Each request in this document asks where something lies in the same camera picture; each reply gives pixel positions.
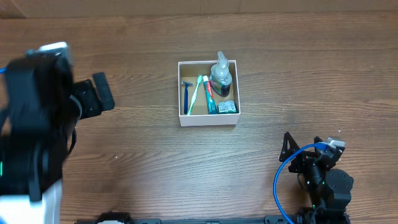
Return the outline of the teal toothpaste tube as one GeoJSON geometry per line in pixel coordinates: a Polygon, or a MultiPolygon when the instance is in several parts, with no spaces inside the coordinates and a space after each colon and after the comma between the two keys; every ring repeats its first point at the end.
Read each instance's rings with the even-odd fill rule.
{"type": "Polygon", "coordinates": [[[203,76],[203,84],[205,88],[205,95],[208,107],[208,114],[217,114],[216,103],[211,90],[211,84],[208,76],[203,76]]]}

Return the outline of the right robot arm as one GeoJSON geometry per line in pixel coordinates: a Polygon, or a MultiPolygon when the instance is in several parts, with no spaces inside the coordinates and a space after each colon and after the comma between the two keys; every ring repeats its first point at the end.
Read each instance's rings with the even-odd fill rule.
{"type": "Polygon", "coordinates": [[[354,179],[336,162],[345,150],[345,142],[333,138],[323,141],[314,138],[314,143],[299,147],[290,133],[284,134],[279,156],[282,163],[275,173],[272,192],[275,204],[286,223],[349,223],[346,207],[351,201],[354,179]],[[277,196],[277,182],[283,168],[303,177],[300,186],[310,197],[311,206],[288,215],[277,196]]]}

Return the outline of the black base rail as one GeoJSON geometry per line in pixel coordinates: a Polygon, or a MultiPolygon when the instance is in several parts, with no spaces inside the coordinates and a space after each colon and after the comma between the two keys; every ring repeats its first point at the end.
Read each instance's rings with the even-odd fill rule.
{"type": "Polygon", "coordinates": [[[266,215],[260,218],[213,218],[213,219],[182,219],[161,220],[158,218],[132,219],[131,224],[286,224],[289,223],[282,215],[266,215]]]}

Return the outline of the green soap bar packet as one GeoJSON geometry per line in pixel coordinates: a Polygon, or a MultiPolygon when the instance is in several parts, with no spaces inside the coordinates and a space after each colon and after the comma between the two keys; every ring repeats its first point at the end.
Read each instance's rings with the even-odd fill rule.
{"type": "Polygon", "coordinates": [[[219,114],[237,113],[235,102],[233,100],[221,101],[217,104],[219,114]]]}

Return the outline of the blue disposable razor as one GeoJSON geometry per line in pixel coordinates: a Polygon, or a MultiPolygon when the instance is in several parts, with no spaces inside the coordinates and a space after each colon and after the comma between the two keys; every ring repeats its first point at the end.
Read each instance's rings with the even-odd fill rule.
{"type": "Polygon", "coordinates": [[[182,81],[182,85],[185,87],[184,91],[184,114],[188,113],[188,87],[193,86],[193,83],[182,81]]]}

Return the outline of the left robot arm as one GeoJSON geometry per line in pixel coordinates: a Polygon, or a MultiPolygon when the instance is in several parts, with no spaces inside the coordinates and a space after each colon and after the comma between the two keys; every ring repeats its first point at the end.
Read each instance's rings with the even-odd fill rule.
{"type": "Polygon", "coordinates": [[[1,222],[58,223],[62,166],[76,143],[76,124],[115,106],[104,73],[74,82],[57,55],[11,61],[4,72],[9,98],[1,121],[1,222]]]}

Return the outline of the clear pump soap bottle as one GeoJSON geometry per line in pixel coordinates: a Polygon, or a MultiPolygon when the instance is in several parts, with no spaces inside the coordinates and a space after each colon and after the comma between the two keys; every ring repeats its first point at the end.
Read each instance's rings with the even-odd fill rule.
{"type": "Polygon", "coordinates": [[[229,71],[229,61],[222,51],[218,51],[217,63],[211,67],[210,84],[217,94],[226,97],[229,95],[232,81],[232,75],[229,71]]]}

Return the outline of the green white toothbrush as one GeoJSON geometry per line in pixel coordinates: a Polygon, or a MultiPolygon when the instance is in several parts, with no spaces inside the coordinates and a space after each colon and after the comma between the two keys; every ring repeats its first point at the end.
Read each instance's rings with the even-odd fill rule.
{"type": "Polygon", "coordinates": [[[203,82],[203,75],[199,74],[198,77],[197,77],[197,84],[196,84],[195,90],[193,92],[191,101],[190,101],[190,106],[189,106],[189,109],[187,111],[187,115],[191,115],[191,113],[192,113],[193,106],[194,106],[194,104],[196,102],[196,99],[197,99],[198,89],[199,89],[199,86],[201,85],[202,82],[203,82]]]}

